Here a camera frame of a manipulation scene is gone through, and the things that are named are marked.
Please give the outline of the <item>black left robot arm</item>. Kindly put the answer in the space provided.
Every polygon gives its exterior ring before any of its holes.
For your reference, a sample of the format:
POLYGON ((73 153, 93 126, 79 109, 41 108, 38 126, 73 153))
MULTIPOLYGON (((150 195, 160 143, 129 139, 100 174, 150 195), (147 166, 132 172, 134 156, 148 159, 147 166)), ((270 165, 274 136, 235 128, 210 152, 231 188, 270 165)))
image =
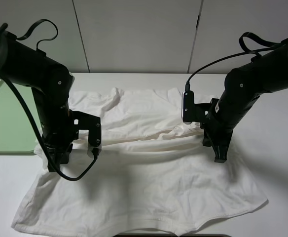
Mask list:
POLYGON ((45 20, 33 23, 27 32, 17 37, 8 32, 6 23, 0 27, 0 79, 31 88, 39 121, 42 141, 57 167, 69 162, 72 142, 72 111, 69 91, 73 76, 67 67, 47 57, 39 48, 31 49, 20 42, 27 39, 45 20))

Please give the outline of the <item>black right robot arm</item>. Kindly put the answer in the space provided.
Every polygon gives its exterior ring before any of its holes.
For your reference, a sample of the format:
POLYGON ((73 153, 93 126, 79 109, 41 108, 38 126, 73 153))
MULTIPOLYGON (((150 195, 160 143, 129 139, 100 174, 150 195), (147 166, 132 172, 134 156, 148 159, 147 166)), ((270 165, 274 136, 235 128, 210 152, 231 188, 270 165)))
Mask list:
POLYGON ((224 92, 212 99, 202 124, 203 145, 212 147, 215 162, 224 163, 233 129, 264 93, 288 89, 288 43, 232 69, 224 81, 224 92))

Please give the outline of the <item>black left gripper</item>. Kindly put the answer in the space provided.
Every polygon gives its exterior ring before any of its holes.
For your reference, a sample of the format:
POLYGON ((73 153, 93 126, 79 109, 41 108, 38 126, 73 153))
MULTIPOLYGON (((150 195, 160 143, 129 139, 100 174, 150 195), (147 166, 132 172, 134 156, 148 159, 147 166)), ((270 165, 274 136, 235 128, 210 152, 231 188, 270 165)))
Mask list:
POLYGON ((48 171, 57 172, 61 164, 67 164, 72 151, 73 135, 70 131, 52 131, 44 128, 42 139, 49 153, 48 171))

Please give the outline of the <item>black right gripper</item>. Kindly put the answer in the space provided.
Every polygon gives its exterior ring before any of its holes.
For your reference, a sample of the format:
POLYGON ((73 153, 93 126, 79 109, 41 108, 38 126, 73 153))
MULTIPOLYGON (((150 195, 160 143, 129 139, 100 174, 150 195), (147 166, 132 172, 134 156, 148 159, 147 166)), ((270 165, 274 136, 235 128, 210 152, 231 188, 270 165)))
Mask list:
POLYGON ((203 146, 212 147, 216 163, 225 163, 233 130, 229 130, 215 118, 208 118, 200 124, 204 131, 203 146))

